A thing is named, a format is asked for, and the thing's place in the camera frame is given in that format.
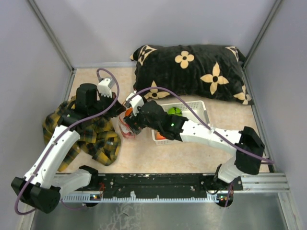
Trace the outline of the orange peach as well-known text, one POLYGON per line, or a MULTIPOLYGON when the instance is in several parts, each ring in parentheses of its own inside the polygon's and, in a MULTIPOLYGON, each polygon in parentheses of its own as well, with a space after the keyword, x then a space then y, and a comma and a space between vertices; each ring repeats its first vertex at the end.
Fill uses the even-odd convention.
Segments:
POLYGON ((162 136, 160 133, 156 133, 155 138, 156 138, 156 140, 163 140, 163 139, 165 139, 165 137, 162 136))

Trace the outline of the green striped toy melon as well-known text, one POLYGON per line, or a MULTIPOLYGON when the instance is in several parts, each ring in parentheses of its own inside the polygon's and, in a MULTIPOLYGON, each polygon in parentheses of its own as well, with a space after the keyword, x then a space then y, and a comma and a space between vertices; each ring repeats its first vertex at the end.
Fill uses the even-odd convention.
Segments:
POLYGON ((171 107, 168 109, 167 111, 168 115, 178 115, 178 116, 182 116, 183 113, 181 111, 181 109, 179 109, 178 107, 171 107))

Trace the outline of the clear zip bag orange zipper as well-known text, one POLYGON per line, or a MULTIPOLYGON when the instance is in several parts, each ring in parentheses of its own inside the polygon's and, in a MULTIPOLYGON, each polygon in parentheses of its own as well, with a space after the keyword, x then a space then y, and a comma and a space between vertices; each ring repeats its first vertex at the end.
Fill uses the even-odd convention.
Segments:
MULTIPOLYGON (((125 109, 127 110, 127 109, 129 109, 129 108, 132 108, 133 109, 133 107, 128 107, 129 106, 129 104, 128 105, 126 105, 126 101, 124 101, 123 103, 122 103, 122 105, 125 107, 125 109)), ((133 116, 136 116, 137 115, 137 112, 136 112, 136 110, 133 110, 133 112, 131 113, 133 116)), ((120 129, 120 127, 124 127, 124 126, 126 126, 126 127, 128 127, 128 128, 130 128, 131 129, 131 127, 124 121, 124 118, 125 118, 126 116, 125 116, 125 112, 122 112, 120 115, 119 115, 119 117, 118 117, 118 127, 119 127, 119 129, 120 129)))

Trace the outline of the white perforated plastic basket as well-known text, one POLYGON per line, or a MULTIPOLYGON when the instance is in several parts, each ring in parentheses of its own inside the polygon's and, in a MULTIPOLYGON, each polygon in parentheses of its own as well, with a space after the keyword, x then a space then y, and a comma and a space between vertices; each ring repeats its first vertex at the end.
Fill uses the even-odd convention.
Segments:
MULTIPOLYGON (((207 113, 207 110, 206 110, 206 107, 203 101, 198 100, 198 101, 190 101, 186 103, 202 121, 210 125, 209 116, 208 116, 208 113, 207 113)), ((168 109, 171 107, 178 107, 179 109, 181 109, 184 117, 188 118, 189 120, 192 120, 193 122, 200 124, 200 121, 196 118, 196 116, 182 102, 161 104, 161 107, 163 108, 165 112, 167 112, 168 109)), ((155 138, 156 133, 157 131, 152 130, 152 139, 156 145, 168 145, 168 144, 180 143, 180 141, 177 141, 177 140, 168 140, 168 139, 156 140, 155 138)))

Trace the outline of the orange tangerine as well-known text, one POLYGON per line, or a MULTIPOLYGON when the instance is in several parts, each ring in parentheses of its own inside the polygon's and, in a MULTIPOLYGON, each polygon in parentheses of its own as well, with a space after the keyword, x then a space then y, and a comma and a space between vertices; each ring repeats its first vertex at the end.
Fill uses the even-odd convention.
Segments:
POLYGON ((132 108, 129 108, 126 110, 125 112, 125 116, 130 116, 130 114, 133 112, 133 109, 132 108))

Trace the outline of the red apple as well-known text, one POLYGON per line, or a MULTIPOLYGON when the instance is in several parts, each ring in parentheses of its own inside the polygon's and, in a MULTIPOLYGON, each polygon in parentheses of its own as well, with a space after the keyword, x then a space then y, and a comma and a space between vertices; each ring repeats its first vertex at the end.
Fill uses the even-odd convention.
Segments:
POLYGON ((124 138, 135 138, 135 134, 131 131, 130 128, 121 126, 120 130, 124 138))

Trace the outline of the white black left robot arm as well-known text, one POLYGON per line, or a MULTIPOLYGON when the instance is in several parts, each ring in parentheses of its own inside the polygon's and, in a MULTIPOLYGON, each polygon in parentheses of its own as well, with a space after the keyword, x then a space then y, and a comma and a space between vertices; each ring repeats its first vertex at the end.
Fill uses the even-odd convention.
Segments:
POLYGON ((111 118, 124 111, 107 80, 97 85, 81 84, 76 95, 61 103, 43 122, 44 151, 31 169, 23 177, 15 177, 11 184, 17 202, 48 214, 69 193, 82 187, 96 189, 100 179, 92 167, 80 166, 61 179, 55 175, 65 170, 80 152, 104 166, 113 164, 121 139, 111 118))

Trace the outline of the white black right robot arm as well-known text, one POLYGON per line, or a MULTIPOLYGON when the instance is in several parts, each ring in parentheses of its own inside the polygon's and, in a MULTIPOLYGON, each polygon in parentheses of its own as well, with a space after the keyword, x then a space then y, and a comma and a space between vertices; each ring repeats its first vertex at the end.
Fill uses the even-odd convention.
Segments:
POLYGON ((148 127, 170 141, 200 143, 231 154, 231 159, 220 164, 215 172, 214 184, 221 190, 243 174, 260 172, 265 146, 250 127, 241 131, 211 128, 184 116, 169 115, 155 101, 126 102, 125 106, 131 112, 124 121, 135 134, 148 127))

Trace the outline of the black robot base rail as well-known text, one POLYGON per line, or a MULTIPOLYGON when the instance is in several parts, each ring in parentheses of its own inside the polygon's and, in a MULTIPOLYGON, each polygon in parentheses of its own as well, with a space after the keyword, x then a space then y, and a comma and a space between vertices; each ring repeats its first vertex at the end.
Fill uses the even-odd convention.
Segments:
POLYGON ((98 191, 103 198, 128 198, 131 192, 138 199, 206 198, 207 192, 215 195, 229 186, 212 173, 100 173, 77 191, 98 191))

